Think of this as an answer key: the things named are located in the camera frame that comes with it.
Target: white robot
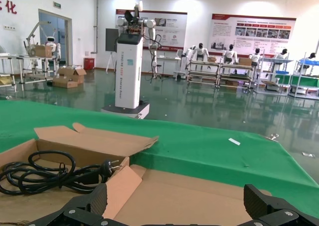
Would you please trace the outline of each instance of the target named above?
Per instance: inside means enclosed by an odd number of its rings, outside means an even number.
[[[190,61],[194,57],[196,46],[193,45],[187,49],[185,53],[181,56],[181,67],[182,69],[188,70]]]
[[[208,50],[207,50],[207,48],[203,48],[202,43],[200,43],[198,45],[198,48],[195,48],[194,55],[196,53],[197,53],[197,56],[196,56],[197,61],[204,61],[205,56],[209,57]]]
[[[42,25],[44,24],[51,24],[50,21],[40,21],[38,22],[35,27],[33,28],[33,30],[31,31],[31,33],[29,34],[28,38],[26,38],[26,41],[27,41],[27,45],[25,43],[25,41],[23,42],[24,43],[24,47],[26,49],[26,52],[27,54],[30,56],[30,57],[34,57],[35,56],[35,46],[36,44],[34,44],[34,33],[36,31],[36,29],[39,27],[40,30],[43,32],[43,34],[46,36],[43,28],[42,28]],[[53,35],[52,36],[46,36],[46,45],[47,46],[50,46],[52,47],[52,56],[54,58],[54,53],[56,52],[57,53],[57,56],[55,57],[55,64],[56,64],[56,67],[57,69],[59,68],[59,62],[60,62],[60,59],[61,59],[61,44],[56,44],[55,43],[55,38],[54,38],[54,34],[55,34],[55,29],[53,29]]]
[[[287,59],[287,57],[288,57],[287,53],[288,53],[288,51],[285,48],[285,49],[283,49],[283,51],[281,53],[276,54],[273,58],[276,58],[276,59]],[[280,66],[282,64],[283,64],[282,62],[278,62],[278,63],[274,62],[273,71],[272,72],[275,73],[276,71],[280,70]],[[275,74],[271,75],[271,77],[270,77],[270,81],[271,82],[275,81],[275,79],[276,79],[275,76],[276,76]]]
[[[260,53],[260,49],[256,48],[254,54],[249,54],[249,58],[251,59],[251,66],[255,67],[256,71],[260,69],[260,63],[259,63],[260,54],[259,53]]]
[[[229,49],[223,52],[223,62],[226,64],[234,64],[238,62],[237,52],[234,50],[234,45],[230,44]]]
[[[125,18],[118,19],[115,104],[101,111],[143,119],[150,110],[149,103],[140,101],[143,41],[150,41],[151,66],[155,77],[158,72],[156,54],[159,42],[156,41],[155,20],[140,18],[140,11],[143,11],[142,2],[135,5],[134,16],[127,10]],[[145,36],[145,28],[148,28],[149,37]]]

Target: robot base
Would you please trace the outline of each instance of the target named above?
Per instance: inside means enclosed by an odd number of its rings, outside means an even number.
[[[111,104],[111,105],[103,107],[101,109],[101,112],[128,116],[130,118],[144,119],[147,116],[147,114],[150,112],[150,104],[142,103],[135,109],[119,108],[119,107],[116,107],[114,104]]]
[[[279,92],[280,88],[274,85],[267,85],[267,90]]]
[[[296,87],[291,87],[291,92],[295,93],[296,92]],[[306,89],[305,88],[298,88],[297,89],[297,94],[303,94],[306,95]]]

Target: green floor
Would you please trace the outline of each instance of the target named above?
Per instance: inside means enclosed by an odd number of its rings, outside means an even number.
[[[296,161],[319,182],[319,103],[286,97],[245,94],[240,90],[156,80],[142,76],[141,99],[151,104],[148,119],[167,120],[200,126],[254,132],[264,136],[279,135],[277,140]],[[95,71],[85,76],[85,83],[76,89],[47,87],[45,84],[20,87],[16,96],[4,88],[2,97],[13,96],[35,102],[99,111],[114,100],[114,74]]]

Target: poster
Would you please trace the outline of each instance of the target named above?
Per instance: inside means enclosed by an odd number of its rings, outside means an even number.
[[[253,54],[256,48],[273,57],[288,48],[295,22],[295,18],[213,14],[208,52],[221,55],[233,44],[239,57]]]
[[[124,17],[126,10],[117,9],[116,10],[116,22],[117,19]],[[187,13],[184,12],[166,12],[166,11],[148,11],[144,10],[140,12],[140,18],[142,19],[154,19],[156,22],[156,34],[161,36],[160,44],[162,46],[162,51],[172,51],[175,52],[179,49],[184,48],[185,42],[185,32],[186,32],[186,22]],[[149,33],[146,28],[146,39],[148,39]],[[144,48],[148,49],[149,40],[144,40]]]

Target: red box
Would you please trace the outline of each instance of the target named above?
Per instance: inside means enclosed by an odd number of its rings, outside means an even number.
[[[84,70],[93,70],[94,61],[94,58],[84,58]]]

